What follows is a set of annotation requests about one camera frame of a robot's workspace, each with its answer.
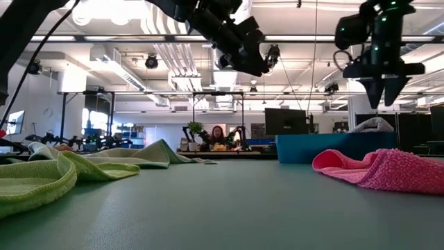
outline pink towel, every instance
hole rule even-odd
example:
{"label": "pink towel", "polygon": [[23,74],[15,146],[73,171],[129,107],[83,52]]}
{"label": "pink towel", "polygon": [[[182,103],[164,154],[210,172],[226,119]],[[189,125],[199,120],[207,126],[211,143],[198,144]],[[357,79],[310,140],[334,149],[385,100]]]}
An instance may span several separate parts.
{"label": "pink towel", "polygon": [[397,149],[379,149],[362,161],[329,149],[314,158],[313,169],[363,188],[444,194],[444,161]]}

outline box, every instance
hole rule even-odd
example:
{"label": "box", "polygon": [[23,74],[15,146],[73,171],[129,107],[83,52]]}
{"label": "box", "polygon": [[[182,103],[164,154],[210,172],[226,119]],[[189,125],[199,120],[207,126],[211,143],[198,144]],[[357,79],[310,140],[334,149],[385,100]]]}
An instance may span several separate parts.
{"label": "box", "polygon": [[336,149],[347,157],[362,160],[367,153],[397,146],[396,132],[276,135],[280,163],[311,164],[327,149]]}

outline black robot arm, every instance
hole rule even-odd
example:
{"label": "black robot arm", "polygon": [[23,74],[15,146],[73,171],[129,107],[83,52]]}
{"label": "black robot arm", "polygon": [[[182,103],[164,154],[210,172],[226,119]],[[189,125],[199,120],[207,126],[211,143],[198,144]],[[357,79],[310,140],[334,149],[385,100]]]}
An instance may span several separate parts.
{"label": "black robot arm", "polygon": [[[234,24],[242,0],[147,0],[178,22],[186,22],[189,32],[198,31],[222,52],[220,66],[261,76],[268,67],[259,52],[262,32],[254,17]],[[68,0],[14,0],[0,17],[0,106],[8,97],[8,73],[48,14]]]}

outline gray-green table surface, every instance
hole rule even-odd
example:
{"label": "gray-green table surface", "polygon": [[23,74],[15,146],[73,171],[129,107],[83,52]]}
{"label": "gray-green table surface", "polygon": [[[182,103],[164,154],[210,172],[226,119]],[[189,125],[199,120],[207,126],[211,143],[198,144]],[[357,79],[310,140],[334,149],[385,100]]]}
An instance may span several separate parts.
{"label": "gray-green table surface", "polygon": [[444,249],[444,198],[274,160],[176,165],[2,219],[0,249]]}

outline woman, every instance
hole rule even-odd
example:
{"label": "woman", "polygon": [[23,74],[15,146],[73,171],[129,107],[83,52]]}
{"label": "woman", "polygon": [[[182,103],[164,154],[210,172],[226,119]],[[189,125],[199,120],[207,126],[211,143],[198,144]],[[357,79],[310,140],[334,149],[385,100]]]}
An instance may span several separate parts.
{"label": "woman", "polygon": [[214,148],[215,144],[220,144],[220,145],[225,144],[223,129],[220,126],[215,126],[211,132],[211,135],[208,135],[208,137],[210,145],[202,143],[202,145],[200,146],[201,151],[211,151]]}
{"label": "woman", "polygon": [[215,126],[213,128],[213,131],[211,132],[211,138],[210,141],[212,144],[225,144],[225,136],[223,134],[223,130],[220,126]]}

